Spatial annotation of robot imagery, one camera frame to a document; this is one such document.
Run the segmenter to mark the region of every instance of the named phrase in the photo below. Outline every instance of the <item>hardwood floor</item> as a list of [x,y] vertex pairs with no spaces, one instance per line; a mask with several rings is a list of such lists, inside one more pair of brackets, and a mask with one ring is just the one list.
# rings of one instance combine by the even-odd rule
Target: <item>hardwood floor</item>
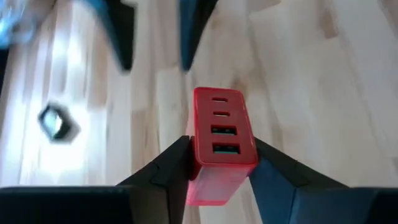
[[[59,1],[14,47],[0,99],[0,185],[114,185],[185,133],[192,90],[240,90],[255,136],[350,186],[398,186],[398,5],[388,0],[220,0],[192,69],[178,67],[177,0],[138,6],[130,74],[90,8]],[[56,101],[80,125],[51,144]],[[249,182],[184,223],[261,223]]]

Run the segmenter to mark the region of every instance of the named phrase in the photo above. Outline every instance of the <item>light wood planks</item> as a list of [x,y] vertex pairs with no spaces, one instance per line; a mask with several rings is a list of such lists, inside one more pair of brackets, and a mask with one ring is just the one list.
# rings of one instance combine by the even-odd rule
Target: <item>light wood planks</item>
[[[119,70],[92,10],[61,1],[12,49],[0,99],[0,185],[114,185],[185,134],[197,86],[234,88],[254,135],[352,186],[397,186],[397,4],[220,0],[192,69],[178,67],[178,1],[137,0],[136,51]],[[80,133],[49,143],[48,101]],[[261,223],[248,181],[184,223]]]

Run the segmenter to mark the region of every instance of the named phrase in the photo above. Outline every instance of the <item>usb port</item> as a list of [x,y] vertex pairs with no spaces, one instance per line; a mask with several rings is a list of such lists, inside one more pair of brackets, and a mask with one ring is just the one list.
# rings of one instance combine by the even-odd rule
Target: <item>usb port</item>
[[214,144],[213,152],[217,154],[239,154],[239,146]]
[[211,126],[211,133],[213,134],[226,134],[226,135],[236,135],[235,127],[219,127]]

